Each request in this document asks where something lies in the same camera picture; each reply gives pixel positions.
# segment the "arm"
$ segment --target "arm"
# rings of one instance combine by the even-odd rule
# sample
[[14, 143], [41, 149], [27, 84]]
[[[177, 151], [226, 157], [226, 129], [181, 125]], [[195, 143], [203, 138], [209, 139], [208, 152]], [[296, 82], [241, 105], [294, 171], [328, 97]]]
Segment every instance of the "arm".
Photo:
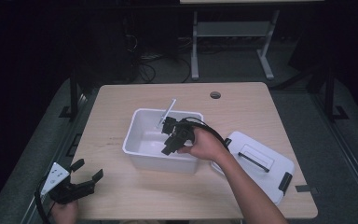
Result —
[[190, 153], [197, 158], [214, 161], [220, 166], [246, 223], [287, 223], [278, 207], [211, 133], [195, 128], [194, 134], [194, 145], [182, 147], [178, 153]]
[[77, 213], [77, 200], [67, 204], [54, 203], [51, 207], [51, 215], [57, 224], [75, 224]]

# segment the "black object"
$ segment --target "black object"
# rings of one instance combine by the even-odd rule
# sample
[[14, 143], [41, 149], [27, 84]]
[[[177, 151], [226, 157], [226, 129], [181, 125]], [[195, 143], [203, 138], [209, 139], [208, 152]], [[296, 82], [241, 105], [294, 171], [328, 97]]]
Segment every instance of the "black object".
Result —
[[77, 115], [78, 106], [77, 106], [77, 83], [76, 83], [76, 72], [72, 71], [69, 78], [69, 86], [71, 92], [71, 106], [65, 106], [59, 118], [69, 118], [69, 121], [73, 121]]
[[[187, 122], [187, 120], [182, 119], [180, 122], [184, 123]], [[170, 134], [170, 137], [164, 143], [166, 147], [161, 151], [167, 156], [183, 147], [187, 140], [190, 140], [191, 142], [194, 142], [195, 140], [191, 124], [174, 126], [175, 123], [176, 119], [167, 117], [164, 126], [162, 127], [163, 133]]]
[[199, 127], [212, 133], [228, 150], [225, 140], [223, 140], [222, 136], [220, 136], [217, 131], [206, 125], [204, 122], [198, 123], [194, 121], [189, 121], [188, 119], [195, 118], [184, 118], [181, 119], [179, 122], [177, 122], [176, 119], [173, 119], [171, 117], [167, 117], [165, 119], [164, 126], [162, 127], [162, 132], [168, 134], [170, 137], [165, 141], [164, 144], [166, 147], [162, 149], [162, 153], [169, 156], [171, 153], [183, 147], [187, 140], [194, 142], [195, 135], [193, 132], [193, 127]]
[[310, 192], [312, 195], [319, 195], [320, 192], [317, 188], [312, 188], [309, 185], [297, 185], [296, 186], [297, 192]]
[[[69, 172], [75, 172], [84, 165], [84, 160], [78, 160], [69, 169]], [[67, 204], [80, 198], [84, 198], [94, 193], [95, 184], [103, 177], [103, 169], [95, 174], [90, 181], [81, 184], [72, 184], [71, 176], [68, 175], [60, 184], [52, 189], [48, 194], [56, 203]], [[43, 205], [40, 199], [40, 187], [43, 182], [46, 181], [48, 175], [45, 175], [39, 182], [38, 187], [34, 193], [36, 208], [39, 216], [42, 218], [43, 223], [49, 224], [48, 217], [43, 209]]]
[[231, 139], [229, 139], [229, 138], [225, 139], [225, 144], [226, 144], [227, 147], [231, 144], [231, 142], [232, 142]]
[[[84, 160], [75, 162], [71, 167], [71, 171], [75, 172], [84, 165]], [[94, 193], [95, 184], [103, 177], [101, 169], [95, 174], [90, 181], [81, 184], [71, 184], [71, 176], [68, 175], [59, 185], [52, 189], [49, 193], [51, 200], [56, 203], [66, 204], [79, 198], [86, 197]]]
[[265, 167], [264, 165], [258, 163], [257, 161], [252, 160], [250, 157], [246, 156], [245, 154], [239, 152], [238, 155], [241, 156], [241, 157], [244, 157], [244, 158], [245, 158], [246, 160], [248, 160], [248, 161], [251, 161], [254, 165], [256, 165], [256, 166], [262, 168], [266, 173], [269, 172], [269, 168], [267, 168], [267, 167]]
[[287, 172], [284, 174], [284, 176], [282, 178], [282, 181], [281, 181], [281, 184], [278, 187], [278, 189], [283, 191], [283, 195], [286, 194], [286, 190], [289, 187], [289, 184], [290, 184], [290, 181], [292, 180], [292, 177], [293, 176], [291, 174], [287, 173]]

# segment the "gray floor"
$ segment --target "gray floor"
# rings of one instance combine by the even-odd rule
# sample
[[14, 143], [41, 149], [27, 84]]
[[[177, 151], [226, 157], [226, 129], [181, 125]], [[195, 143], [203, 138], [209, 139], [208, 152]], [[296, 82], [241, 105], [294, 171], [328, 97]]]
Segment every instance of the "gray floor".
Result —
[[[261, 81], [268, 86], [277, 85], [297, 74], [287, 65], [294, 46], [295, 43], [280, 42], [270, 46], [268, 59], [276, 76], [272, 81], [265, 79], [257, 60], [257, 43], [241, 50], [227, 48], [215, 54], [200, 54], [198, 82]], [[180, 56], [189, 62], [189, 53]], [[162, 59], [149, 65], [156, 70], [153, 83], [181, 82], [189, 72], [183, 61]], [[133, 83], [144, 82], [138, 77]], [[319, 211], [314, 219], [290, 220], [290, 223], [358, 223], [358, 179], [346, 160], [344, 148], [348, 147], [358, 160], [358, 107], [348, 90], [336, 82], [335, 105], [341, 105], [350, 118], [332, 124], [320, 107], [323, 91], [309, 94], [305, 91], [307, 83], [303, 79], [284, 91], [270, 92]], [[70, 102], [68, 81], [62, 84], [1, 192], [0, 224], [41, 223], [33, 207], [29, 208], [34, 189], [53, 161], [63, 165], [71, 163], [72, 159], [65, 157], [65, 153], [74, 137], [83, 132], [97, 93], [96, 89], [81, 98], [80, 113], [76, 120], [69, 122], [69, 119], [58, 118], [62, 108]]]

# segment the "black cable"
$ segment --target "black cable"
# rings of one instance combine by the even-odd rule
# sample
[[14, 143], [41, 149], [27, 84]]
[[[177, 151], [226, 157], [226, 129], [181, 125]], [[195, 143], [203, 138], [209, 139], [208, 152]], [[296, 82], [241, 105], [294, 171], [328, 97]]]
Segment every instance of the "black cable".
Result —
[[179, 42], [184, 42], [184, 44], [179, 44], [178, 53], [189, 53], [192, 50], [192, 37], [185, 37], [183, 39], [179, 39]]
[[[153, 80], [155, 79], [156, 77], [156, 69], [149, 65], [149, 64], [145, 64], [145, 63], [140, 63], [139, 64], [139, 73], [141, 75], [141, 79], [143, 81], [145, 81], [145, 84], [150, 84], [153, 82]], [[152, 74], [152, 77], [149, 77], [149, 75], [147, 74], [146, 70], [145, 70], [145, 67], [148, 67], [152, 70], [153, 74]]]
[[42, 221], [44, 224], [50, 224], [48, 221], [48, 217], [46, 216], [45, 210], [43, 209], [42, 200], [40, 199], [40, 187], [42, 186], [42, 183], [48, 179], [48, 176], [45, 175], [40, 180], [39, 184], [36, 187], [36, 191], [34, 192], [34, 202], [36, 204], [37, 212], [39, 213], [39, 216], [42, 218]]
[[220, 136], [220, 134], [217, 131], [215, 131], [213, 128], [211, 128], [211, 127], [209, 127], [207, 125], [197, 123], [197, 122], [194, 122], [194, 121], [176, 122], [176, 123], [173, 124], [173, 126], [175, 126], [175, 127], [176, 126], [185, 126], [185, 125], [199, 127], [201, 129], [213, 134], [217, 138], [217, 140], [220, 141], [220, 143], [223, 145], [223, 147], [225, 147], [226, 150], [229, 151], [228, 146], [226, 145], [225, 140], [222, 138], [222, 136]]
[[205, 126], [208, 126], [209, 127], [209, 125], [208, 124], [206, 124], [204, 121], [202, 121], [201, 119], [197, 119], [197, 118], [194, 118], [194, 117], [187, 117], [187, 118], [184, 118], [185, 120], [187, 120], [188, 121], [188, 119], [194, 119], [194, 120], [197, 120], [197, 121], [199, 121], [200, 123], [202, 123], [203, 125], [205, 125]]

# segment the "forearm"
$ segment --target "forearm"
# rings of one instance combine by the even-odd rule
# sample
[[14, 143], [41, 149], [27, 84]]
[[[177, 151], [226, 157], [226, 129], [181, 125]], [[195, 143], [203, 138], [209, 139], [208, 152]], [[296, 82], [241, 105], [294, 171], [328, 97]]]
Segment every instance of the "forearm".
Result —
[[247, 223], [287, 223], [278, 207], [231, 154], [223, 154], [216, 163], [223, 170]]

